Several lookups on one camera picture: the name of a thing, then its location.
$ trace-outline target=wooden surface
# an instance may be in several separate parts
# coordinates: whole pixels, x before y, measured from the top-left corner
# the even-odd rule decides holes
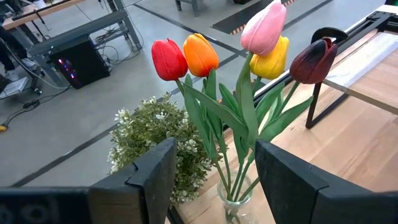
[[[351,72],[350,75],[344,74],[345,71],[349,73],[352,67],[360,63],[366,66],[366,59],[363,58],[367,57],[363,54],[369,50],[366,47],[369,42],[374,42],[376,38],[381,37],[381,34],[383,33],[376,34],[373,32],[362,38],[355,46],[359,47],[332,69],[330,76],[336,75],[336,77],[333,77],[334,80],[326,78],[325,83],[360,100],[398,114],[398,49],[388,54],[386,58],[382,59],[366,73]],[[346,83],[346,81],[355,78],[355,76],[360,77],[353,83]]]
[[[78,4],[78,3],[82,2],[82,1],[84,1],[84,0],[71,0],[71,1],[65,2],[63,4],[59,4],[58,6],[51,7],[50,9],[46,9],[46,10],[40,11],[39,15],[41,17],[44,17],[44,16],[47,16],[49,14],[58,12],[58,11],[60,11],[62,9],[65,9],[65,8],[70,7],[70,6],[76,5],[76,4]],[[34,10],[37,10],[37,8],[34,5],[29,5],[29,6],[25,6],[23,8],[23,10],[24,10],[24,14],[28,14],[30,12],[33,12]],[[6,29],[6,30],[9,30],[9,29],[15,28],[15,27],[17,27],[19,25],[25,24],[27,22],[33,21],[33,20],[38,19],[38,18],[39,17],[36,14],[32,14],[32,15],[23,17],[23,18],[18,19],[16,21],[13,21],[12,18],[9,17],[9,18],[4,20],[4,22],[2,24],[2,27],[4,29]]]
[[[361,41],[340,54],[335,63],[349,56]],[[291,85],[285,88],[285,94],[290,87]],[[287,108],[306,100],[312,91],[313,85],[300,85]],[[321,112],[341,94],[339,90],[323,85],[315,114]],[[306,118],[307,112],[304,112],[272,142],[332,174],[367,189],[398,190],[398,116],[349,97],[311,130],[304,126]],[[230,167],[231,170],[236,170],[238,160],[231,130],[226,131],[226,138]],[[250,167],[248,176],[251,179],[257,177],[255,164]],[[216,170],[209,172],[208,181],[204,188],[199,190],[200,196],[193,202],[178,207],[177,210],[185,223],[222,223],[222,203],[216,192],[218,180]],[[254,189],[251,206],[258,223],[275,223],[260,185]]]

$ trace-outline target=gray floor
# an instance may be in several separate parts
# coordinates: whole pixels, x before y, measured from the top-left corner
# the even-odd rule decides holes
[[[288,6],[290,11],[299,10],[300,1]],[[139,9],[131,4],[137,0],[125,0],[125,5],[131,14],[136,29],[141,33],[144,48],[134,59],[113,67],[109,78],[100,80],[80,90],[69,90],[56,99],[40,105],[36,110],[23,114],[12,121],[8,131],[0,135],[0,186],[11,185],[25,176],[39,170],[54,159],[66,154],[80,144],[102,133],[114,124],[114,114],[120,108],[133,110],[139,102],[150,96],[160,97],[165,91],[176,88],[172,82],[164,82],[155,73],[150,55],[150,47],[156,39],[171,38],[182,46],[188,31],[179,28],[159,17]],[[351,24],[369,14],[380,6],[384,0],[333,0],[331,3],[315,11],[296,25],[285,30],[283,35],[290,39],[288,64],[304,49],[311,35],[320,27],[332,26],[347,29]],[[204,0],[201,14],[194,17],[189,5],[183,4],[183,11],[177,12],[174,1],[144,0],[138,3],[153,11],[157,11],[186,26],[205,33],[236,49],[242,49],[239,35],[230,36],[210,28],[211,24],[229,16],[245,6],[231,4],[227,0]],[[96,19],[107,13],[97,1],[85,1],[79,7],[90,19]],[[222,13],[214,9],[222,7]],[[89,19],[80,12],[79,8],[60,11],[44,18],[50,31],[45,31],[40,21],[37,22],[48,35],[57,35],[73,27],[80,26]],[[129,46],[123,38],[109,43],[117,48],[119,58],[127,56]],[[220,60],[224,60],[234,53],[213,44]],[[111,58],[116,53],[106,48],[105,54]],[[237,77],[237,70],[243,64],[243,58],[237,57],[218,69],[218,81],[233,89]],[[59,92],[47,85],[43,86],[44,95]],[[0,101],[0,121],[20,109],[21,101],[36,98],[29,92],[18,97]],[[173,96],[173,100],[182,103],[180,94]],[[110,164],[106,162],[111,148],[110,137],[94,143],[90,147],[61,163],[44,175],[28,183],[28,186],[73,186],[91,185],[106,176]]]

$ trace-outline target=red tulip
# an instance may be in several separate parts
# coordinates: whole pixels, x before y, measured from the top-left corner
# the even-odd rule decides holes
[[[158,76],[165,81],[178,80],[188,72],[188,65],[178,45],[170,40],[156,40],[152,59]]]
[[[292,62],[290,75],[303,84],[322,82],[329,73],[337,54],[337,45],[329,38],[315,41]]]

